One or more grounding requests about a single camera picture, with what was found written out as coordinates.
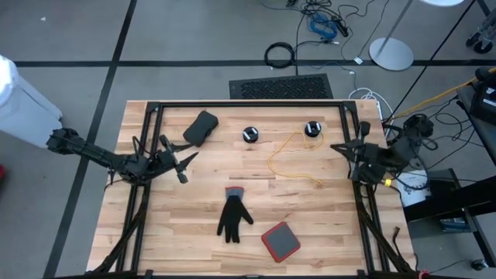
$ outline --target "black glove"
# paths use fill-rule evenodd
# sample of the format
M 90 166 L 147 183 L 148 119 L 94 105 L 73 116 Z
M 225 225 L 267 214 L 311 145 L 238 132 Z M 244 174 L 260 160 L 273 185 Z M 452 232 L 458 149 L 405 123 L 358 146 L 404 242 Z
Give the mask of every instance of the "black glove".
M 239 243 L 239 222 L 243 217 L 250 225 L 253 224 L 253 219 L 241 202 L 243 197 L 243 188 L 231 187 L 226 188 L 227 201 L 220 216 L 219 227 L 217 228 L 217 236 L 222 234 L 222 229 L 226 228 L 226 243 Z

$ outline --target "white cable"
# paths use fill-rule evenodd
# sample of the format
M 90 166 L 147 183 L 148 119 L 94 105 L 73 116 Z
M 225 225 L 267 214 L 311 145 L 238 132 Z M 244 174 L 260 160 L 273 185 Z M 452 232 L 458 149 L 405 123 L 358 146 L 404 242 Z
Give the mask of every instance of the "white cable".
M 362 97 L 360 97 L 360 99 L 376 100 L 377 101 L 377 97 L 380 98 L 384 102 L 384 104 L 386 104 L 387 108 L 391 112 L 391 118 L 394 118 L 393 108 L 389 105 L 388 101 L 386 101 L 386 99 L 383 98 L 379 93 L 374 92 L 374 91 L 370 90 L 369 88 L 358 88 L 358 89 L 351 91 L 351 93 L 348 95 L 348 99 L 351 99 L 355 93 L 357 93 L 358 91 L 362 91 L 362 90 L 367 91 L 367 93 L 365 95 L 363 95 Z M 386 138 L 389 136 L 390 131 L 391 131 L 390 129 L 388 129 L 386 131 Z

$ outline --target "black foam block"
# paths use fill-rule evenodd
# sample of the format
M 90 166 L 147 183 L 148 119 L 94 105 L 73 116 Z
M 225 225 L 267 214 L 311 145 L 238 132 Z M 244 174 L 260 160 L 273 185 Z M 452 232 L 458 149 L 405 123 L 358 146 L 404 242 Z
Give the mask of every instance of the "black foam block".
M 276 263 L 280 263 L 300 249 L 300 242 L 286 222 L 280 222 L 277 226 L 264 233 L 262 241 Z
M 206 111 L 200 112 L 193 124 L 183 133 L 183 137 L 194 146 L 200 147 L 218 124 L 217 117 Z

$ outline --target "yellow cable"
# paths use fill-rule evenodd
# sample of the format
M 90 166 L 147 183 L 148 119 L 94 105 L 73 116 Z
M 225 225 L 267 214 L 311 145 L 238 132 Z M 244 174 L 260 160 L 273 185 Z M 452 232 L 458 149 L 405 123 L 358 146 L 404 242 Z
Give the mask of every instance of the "yellow cable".
M 292 136 L 294 134 L 301 134 L 303 136 L 303 142 L 305 143 L 305 147 L 306 148 L 309 148 L 310 150 L 315 150 L 317 148 L 319 148 L 319 146 L 321 146 L 323 143 L 324 143 L 324 133 L 320 133 L 322 135 L 322 140 L 319 144 L 317 144 L 316 146 L 314 147 L 311 147 L 308 145 L 307 143 L 307 139 L 305 137 L 305 134 L 303 132 L 299 132 L 299 131 L 295 131 L 295 132 L 292 132 L 291 135 L 289 135 L 289 137 L 286 139 L 286 141 L 284 141 L 284 143 L 281 145 L 281 147 L 279 147 L 278 150 L 276 150 L 274 153 L 272 153 L 270 156 L 269 156 L 269 159 L 267 160 L 267 166 L 269 167 L 269 169 L 277 174 L 277 175 L 281 175 L 281 176 L 284 176 L 284 177 L 292 177 L 292 178 L 296 178 L 296 177 L 306 177 L 308 179 L 312 179 L 313 181 L 317 182 L 318 184 L 322 184 L 322 181 L 320 181 L 319 179 L 313 177 L 312 175 L 310 174 L 282 174 L 280 172 L 277 172 L 275 171 L 273 168 L 272 168 L 272 157 L 274 157 L 277 153 L 281 152 L 282 149 L 286 146 L 286 144 L 289 142 L 289 140 L 292 138 Z
M 491 73 L 493 73 L 493 72 L 495 72 L 495 71 L 496 71 L 496 67 L 494 67 L 494 68 L 492 68 L 492 69 L 490 69 L 490 70 L 489 70 L 489 72 L 491 72 Z M 453 92 L 453 91 L 455 91 L 455 90 L 458 90 L 458 89 L 460 89 L 460 88 L 462 88 L 462 87 L 465 87 L 465 86 L 467 86 L 470 82 L 473 82 L 473 81 L 476 81 L 476 80 L 477 80 L 477 78 L 476 78 L 476 77 L 474 77 L 474 78 L 472 78 L 471 80 L 469 80 L 469 81 L 467 81 L 467 82 L 465 82 L 465 83 L 463 83 L 463 84 L 460 84 L 460 85 L 458 85 L 458 86 L 456 86 L 456 87 L 454 87 L 454 88 L 451 88 L 451 89 L 449 89 L 449 90 L 446 90 L 446 91 L 444 91 L 443 93 L 441 93 L 441 94 L 439 94 L 439 95 L 437 95 L 437 96 L 435 96 L 435 97 L 432 97 L 432 98 L 430 98 L 430 99 L 427 99 L 427 100 L 425 100 L 425 101 L 421 102 L 420 104 L 415 105 L 415 106 L 413 106 L 413 107 L 411 107 L 411 108 L 409 108 L 409 109 L 405 110 L 404 112 L 402 112 L 402 113 L 400 113 L 400 114 L 397 114 L 397 115 L 396 115 L 393 119 L 396 119 L 396 118 L 402 117 L 402 116 L 404 116 L 404 115 L 407 115 L 408 113 L 413 112 L 413 111 L 417 110 L 418 108 L 420 108 L 420 107 L 422 107 L 422 106 L 424 106 L 424 105 L 429 104 L 430 102 L 434 102 L 434 101 L 436 101 L 436 100 L 438 100 L 438 99 L 440 99 L 440 98 L 442 98 L 442 97 L 444 97 L 444 96 L 448 95 L 449 93 L 451 93 L 451 92 Z

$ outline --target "gray floor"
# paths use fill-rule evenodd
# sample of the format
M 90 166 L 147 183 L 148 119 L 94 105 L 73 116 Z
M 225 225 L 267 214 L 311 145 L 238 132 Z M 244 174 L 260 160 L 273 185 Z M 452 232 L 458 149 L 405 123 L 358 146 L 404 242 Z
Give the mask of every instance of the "gray floor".
M 365 6 L 365 0 L 333 1 Z M 284 1 L 267 1 L 282 7 Z M 366 17 L 350 17 L 355 35 L 344 50 L 346 59 L 355 57 L 378 22 L 385 0 L 370 5 Z M 391 1 L 373 39 L 385 36 L 406 0 Z M 496 2 L 487 1 L 490 8 Z M 435 8 L 415 1 L 398 27 L 395 37 L 405 41 L 415 59 L 428 60 L 452 26 L 470 4 Z M 126 16 L 129 1 L 123 0 L 4 0 L 0 2 L 0 54 L 15 61 L 110 61 Z M 483 17 L 475 4 L 437 53 L 435 60 L 496 59 L 496 50 L 485 55 L 465 48 L 465 39 Z M 262 60 L 265 49 L 276 41 L 295 43 L 300 15 L 275 11 L 253 0 L 138 0 L 121 60 Z M 301 28 L 300 41 L 317 40 Z M 306 46 L 301 59 L 342 59 L 341 46 Z M 274 57 L 284 57 L 275 53 Z M 367 48 L 360 56 L 369 60 Z M 412 86 L 423 67 L 390 72 L 375 66 L 351 66 L 358 87 L 382 94 L 392 106 Z M 428 67 L 401 106 L 407 109 L 456 86 L 474 75 L 477 67 Z M 64 125 L 88 134 L 107 67 L 22 67 L 20 74 L 64 113 Z M 347 98 L 353 90 L 353 75 L 339 67 L 316 70 L 301 67 L 301 74 L 327 73 L 335 98 Z M 294 68 L 269 67 L 118 67 L 98 130 L 96 143 L 113 150 L 124 106 L 130 99 L 225 99 L 229 80 L 265 78 L 294 74 Z M 452 105 L 447 112 L 465 119 Z M 456 127 L 436 123 L 435 136 L 453 135 Z M 444 139 L 439 150 L 421 155 L 428 165 L 460 146 Z M 0 185 L 0 276 L 1 278 L 42 277 L 78 167 L 77 157 L 63 157 L 37 149 L 0 134 L 0 162 L 9 170 Z M 469 145 L 436 167 L 452 167 L 466 179 L 494 174 L 494 165 L 484 148 Z M 90 251 L 106 173 L 90 164 L 61 257 L 57 275 L 82 274 Z M 494 215 L 479 218 L 496 249 Z M 436 224 L 411 225 L 420 268 L 435 270 L 457 260 L 467 260 L 439 274 L 473 278 L 494 278 L 492 269 L 472 271 L 468 263 L 481 257 L 470 234 L 446 235 Z

